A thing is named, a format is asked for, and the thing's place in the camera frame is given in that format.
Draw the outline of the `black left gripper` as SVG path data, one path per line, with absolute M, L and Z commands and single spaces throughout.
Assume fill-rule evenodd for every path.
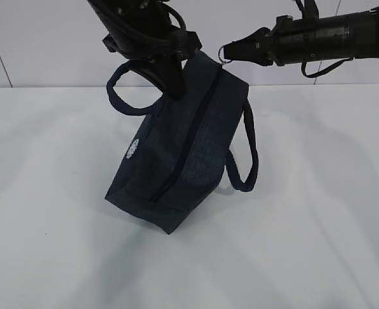
M 144 33 L 109 33 L 103 44 L 111 53 L 134 60 L 134 72 L 173 99 L 186 93 L 182 61 L 192 58 L 201 49 L 196 32 L 172 27 L 165 37 L 150 37 Z

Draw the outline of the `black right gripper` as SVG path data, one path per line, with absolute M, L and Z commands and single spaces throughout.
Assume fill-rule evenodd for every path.
M 278 16 L 271 30 L 262 27 L 241 40 L 224 45 L 224 58 L 252 62 L 260 66 L 284 66 L 278 55 L 279 32 L 292 20 L 291 15 Z

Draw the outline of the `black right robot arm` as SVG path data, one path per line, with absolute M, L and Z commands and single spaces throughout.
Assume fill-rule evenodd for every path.
M 261 66 L 285 66 L 333 59 L 379 59 L 379 6 L 364 12 L 321 18 L 314 1 L 306 1 L 301 19 L 276 18 L 224 45 L 224 58 Z

